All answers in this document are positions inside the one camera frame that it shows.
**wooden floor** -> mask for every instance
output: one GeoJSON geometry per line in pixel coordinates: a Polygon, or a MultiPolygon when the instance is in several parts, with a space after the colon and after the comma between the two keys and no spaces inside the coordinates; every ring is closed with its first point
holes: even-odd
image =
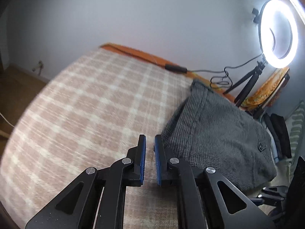
{"type": "MultiPolygon", "coordinates": [[[[0,113],[13,125],[44,88],[46,83],[9,66],[0,75],[0,113]]],[[[0,116],[0,130],[11,133],[13,128],[0,116]]],[[[4,151],[7,139],[0,136],[0,157],[4,151]]]]}

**ring light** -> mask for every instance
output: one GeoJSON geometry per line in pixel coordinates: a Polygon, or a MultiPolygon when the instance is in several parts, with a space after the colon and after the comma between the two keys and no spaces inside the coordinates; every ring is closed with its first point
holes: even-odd
{"type": "Polygon", "coordinates": [[[266,2],[260,11],[258,30],[260,47],[263,51],[263,55],[266,61],[275,68],[283,68],[289,65],[295,56],[296,49],[298,46],[298,30],[296,27],[295,19],[289,7],[279,0],[270,0],[266,2]],[[291,34],[288,51],[281,58],[278,58],[273,53],[273,50],[270,47],[268,37],[268,34],[270,34],[271,22],[273,21],[274,14],[277,11],[281,12],[287,18],[290,25],[291,34]]]}

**plaid blanket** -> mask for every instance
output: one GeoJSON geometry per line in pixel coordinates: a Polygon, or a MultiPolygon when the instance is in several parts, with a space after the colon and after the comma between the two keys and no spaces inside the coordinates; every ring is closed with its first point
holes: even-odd
{"type": "Polygon", "coordinates": [[[60,73],[30,104],[6,146],[0,200],[26,223],[89,166],[109,167],[147,138],[144,186],[128,187],[124,228],[177,228],[174,189],[157,186],[154,136],[192,80],[99,49],[60,73]]]}

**green and white striped fabric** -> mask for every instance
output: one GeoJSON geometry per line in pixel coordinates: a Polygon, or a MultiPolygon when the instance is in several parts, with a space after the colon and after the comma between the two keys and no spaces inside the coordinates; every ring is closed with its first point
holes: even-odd
{"type": "Polygon", "coordinates": [[[299,105],[295,109],[295,111],[290,115],[290,117],[285,121],[287,131],[289,134],[290,147],[291,147],[291,155],[292,158],[287,159],[289,163],[288,175],[289,181],[292,180],[293,172],[295,170],[298,155],[299,145],[302,141],[304,134],[304,117],[305,117],[305,106],[304,101],[300,101],[299,105]]]}

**gray garment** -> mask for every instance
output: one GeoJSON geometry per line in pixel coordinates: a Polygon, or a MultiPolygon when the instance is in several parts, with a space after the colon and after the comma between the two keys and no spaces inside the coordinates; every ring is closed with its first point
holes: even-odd
{"type": "Polygon", "coordinates": [[[194,167],[214,167],[241,191],[276,176],[270,136],[262,125],[199,80],[193,81],[162,139],[175,157],[194,167]]]}

